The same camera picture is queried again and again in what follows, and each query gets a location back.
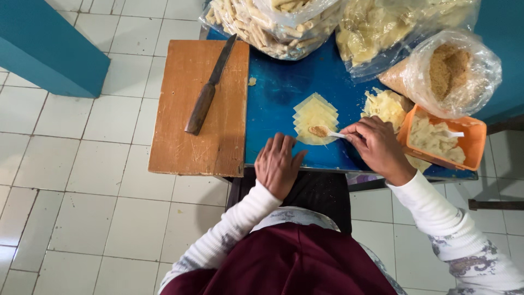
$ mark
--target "wooden knife handle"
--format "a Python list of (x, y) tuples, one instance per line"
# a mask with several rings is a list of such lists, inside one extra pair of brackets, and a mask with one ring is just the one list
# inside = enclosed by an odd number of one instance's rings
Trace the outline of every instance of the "wooden knife handle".
[(188, 124), (185, 126), (184, 131), (193, 135), (198, 135), (202, 125), (204, 125), (205, 116), (208, 114), (209, 106), (215, 96), (215, 85), (209, 82), (202, 87), (198, 99), (196, 100), (195, 107), (189, 117)]

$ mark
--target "plastic bag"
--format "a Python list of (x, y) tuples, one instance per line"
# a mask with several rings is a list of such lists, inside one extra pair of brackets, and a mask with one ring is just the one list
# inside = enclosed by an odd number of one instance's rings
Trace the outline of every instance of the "plastic bag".
[(212, 0), (200, 21), (238, 34), (277, 59), (299, 60), (319, 48), (342, 18), (346, 0)]
[(372, 80), (440, 30), (473, 30), (480, 0), (350, 0), (336, 41), (353, 82)]
[[(442, 76), (449, 83), (444, 96), (435, 94), (438, 75), (430, 74), (435, 50), (447, 45), (455, 50), (449, 58), (460, 66), (454, 76)], [(487, 48), (477, 35), (458, 29), (446, 29), (419, 44), (411, 55), (378, 76), (380, 82), (443, 119), (458, 119), (478, 112), (489, 101), (502, 82), (500, 59)]]

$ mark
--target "blue tabletop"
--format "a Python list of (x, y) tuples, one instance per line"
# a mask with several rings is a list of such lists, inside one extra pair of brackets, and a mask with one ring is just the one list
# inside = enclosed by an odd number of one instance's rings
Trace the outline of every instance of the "blue tabletop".
[[(211, 29), (208, 39), (222, 40), (225, 37)], [(354, 84), (340, 59), (334, 34), (319, 49), (298, 61), (271, 58), (255, 48), (251, 48), (249, 58), (249, 77), (257, 81), (256, 85), (248, 87), (247, 92), (247, 166), (255, 163), (258, 151), (276, 132), (297, 135), (293, 129), (293, 107), (314, 92), (338, 109), (338, 127), (343, 128), (361, 118), (366, 90), (371, 91), (372, 87), (389, 89), (376, 79)], [(303, 161), (307, 168), (373, 173), (345, 140), (336, 140), (325, 146), (298, 142), (293, 153), (300, 150), (309, 150)], [(429, 167), (424, 175), (434, 179), (476, 179), (475, 172), (437, 165)]]

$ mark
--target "orange plastic container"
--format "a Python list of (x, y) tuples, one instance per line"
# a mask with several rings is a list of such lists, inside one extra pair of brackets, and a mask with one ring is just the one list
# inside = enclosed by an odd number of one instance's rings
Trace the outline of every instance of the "orange plastic container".
[(464, 137), (458, 138), (458, 146), (464, 150), (466, 160), (464, 161), (464, 164), (460, 164), (448, 159), (444, 159), (435, 154), (428, 153), (409, 144), (411, 124), (413, 122), (413, 116), (417, 110), (425, 112), (421, 107), (415, 104), (415, 107), (407, 114), (406, 118), (404, 119), (402, 128), (397, 135), (397, 140), (402, 145), (402, 150), (404, 153), (431, 162), (433, 164), (444, 166), (449, 169), (468, 169), (476, 171), (481, 164), (482, 153), (484, 152), (484, 144), (486, 144), (486, 124), (471, 117), (463, 117), (460, 119), (441, 119), (428, 113), (431, 124), (446, 122), (451, 131), (464, 132)]

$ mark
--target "hand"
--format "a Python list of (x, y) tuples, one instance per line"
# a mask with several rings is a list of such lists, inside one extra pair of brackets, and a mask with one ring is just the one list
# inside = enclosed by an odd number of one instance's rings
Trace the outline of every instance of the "hand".
[(417, 173), (397, 142), (390, 122), (384, 123), (378, 116), (364, 117), (340, 133), (357, 149), (369, 168), (394, 186), (405, 185)]
[(278, 132), (274, 139), (267, 140), (266, 146), (260, 150), (255, 161), (258, 181), (281, 201), (291, 191), (300, 164), (308, 153), (304, 150), (298, 152), (294, 158), (291, 157), (291, 149), (296, 142), (294, 137)]

